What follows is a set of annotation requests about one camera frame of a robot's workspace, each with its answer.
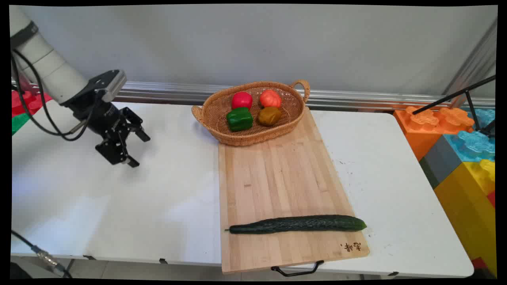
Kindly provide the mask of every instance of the black metal handle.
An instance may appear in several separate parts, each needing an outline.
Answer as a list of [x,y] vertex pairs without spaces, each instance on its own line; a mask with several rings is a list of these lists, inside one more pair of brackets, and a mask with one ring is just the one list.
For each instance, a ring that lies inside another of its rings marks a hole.
[[321,265],[322,263],[324,263],[324,260],[319,260],[319,261],[315,262],[315,266],[313,267],[312,271],[296,272],[296,273],[291,273],[291,274],[287,274],[287,273],[283,272],[280,269],[280,267],[278,267],[278,266],[271,267],[271,270],[278,271],[280,274],[282,274],[285,277],[299,276],[299,275],[306,275],[306,274],[315,273],[315,271],[317,271],[317,268],[319,267],[319,265]]

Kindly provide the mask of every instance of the toy building block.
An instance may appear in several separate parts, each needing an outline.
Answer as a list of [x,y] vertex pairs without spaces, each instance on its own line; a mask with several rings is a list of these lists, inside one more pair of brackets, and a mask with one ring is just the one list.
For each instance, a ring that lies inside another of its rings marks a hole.
[[462,162],[494,161],[494,157],[494,141],[480,132],[461,131],[457,135],[443,134],[424,159],[440,184]]
[[[495,109],[475,109],[475,112],[481,128],[484,128],[495,119]],[[471,112],[468,112],[468,117],[474,118]]]
[[492,161],[463,162],[434,191],[470,259],[496,276],[494,173]]
[[426,155],[442,134],[472,131],[474,121],[461,109],[441,108],[438,112],[424,110],[413,115],[417,109],[410,106],[404,111],[394,111],[393,115],[418,161]]

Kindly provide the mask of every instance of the blue plastic block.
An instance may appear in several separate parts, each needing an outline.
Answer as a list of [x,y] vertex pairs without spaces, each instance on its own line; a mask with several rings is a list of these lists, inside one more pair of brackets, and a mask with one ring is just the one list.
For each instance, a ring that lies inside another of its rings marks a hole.
[[[481,128],[486,127],[489,123],[491,123],[491,121],[493,121],[495,119],[495,110],[494,109],[475,109],[475,111],[476,111],[477,121],[479,121],[479,125],[481,126]],[[471,112],[468,112],[468,117],[472,118],[472,119],[474,118],[472,116]]]
[[476,131],[461,131],[457,135],[443,134],[424,156],[424,161],[440,184],[462,162],[480,162],[482,159],[495,161],[494,158],[494,138],[488,138]]
[[495,144],[485,134],[461,131],[457,135],[442,135],[463,162],[479,162],[483,159],[495,161]]

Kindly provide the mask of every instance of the floor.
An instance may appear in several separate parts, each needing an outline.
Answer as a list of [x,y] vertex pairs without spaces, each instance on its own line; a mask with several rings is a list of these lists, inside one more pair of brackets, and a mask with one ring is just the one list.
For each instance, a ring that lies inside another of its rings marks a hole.
[[[11,261],[21,259],[33,265],[44,268],[46,265],[36,257],[11,257]],[[271,270],[223,275],[220,267],[168,265],[152,263],[116,262],[59,259],[62,265],[68,267],[73,278],[95,279],[134,279],[134,280],[209,280],[209,281],[318,281],[318,280],[361,280],[365,278],[359,274],[339,274],[316,272],[314,274],[284,277]]]

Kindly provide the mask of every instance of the basket handle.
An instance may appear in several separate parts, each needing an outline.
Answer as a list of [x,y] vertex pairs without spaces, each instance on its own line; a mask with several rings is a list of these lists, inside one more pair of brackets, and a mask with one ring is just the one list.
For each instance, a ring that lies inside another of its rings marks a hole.
[[299,79],[299,80],[294,81],[291,84],[291,87],[294,88],[294,86],[296,86],[296,84],[301,84],[303,86],[303,88],[305,89],[305,97],[303,98],[303,102],[306,104],[306,101],[308,101],[308,97],[310,97],[310,83],[308,83],[308,81],[306,81],[304,79]]
[[206,127],[206,124],[204,123],[204,119],[202,118],[202,109],[201,108],[199,108],[197,106],[193,106],[192,107],[192,114],[197,119],[197,121],[199,121],[199,123],[201,123],[203,126]]

